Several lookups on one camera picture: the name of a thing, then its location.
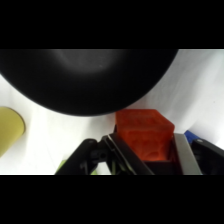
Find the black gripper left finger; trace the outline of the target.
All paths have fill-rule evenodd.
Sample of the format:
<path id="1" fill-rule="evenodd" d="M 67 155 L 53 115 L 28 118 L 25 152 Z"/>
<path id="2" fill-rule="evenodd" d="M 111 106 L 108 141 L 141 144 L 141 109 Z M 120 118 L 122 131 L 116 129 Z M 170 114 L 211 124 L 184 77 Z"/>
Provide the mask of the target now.
<path id="1" fill-rule="evenodd" d="M 106 163 L 112 175 L 153 175 L 117 133 L 104 136 Z"/>

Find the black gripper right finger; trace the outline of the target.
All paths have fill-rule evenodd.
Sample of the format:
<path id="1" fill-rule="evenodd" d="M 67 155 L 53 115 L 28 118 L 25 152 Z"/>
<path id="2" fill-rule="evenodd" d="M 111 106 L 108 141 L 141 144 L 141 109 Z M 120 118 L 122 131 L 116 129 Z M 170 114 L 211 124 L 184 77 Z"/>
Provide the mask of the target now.
<path id="1" fill-rule="evenodd" d="M 185 135 L 175 133 L 172 143 L 173 162 L 177 173 L 181 175 L 201 175 L 202 172 Z"/>

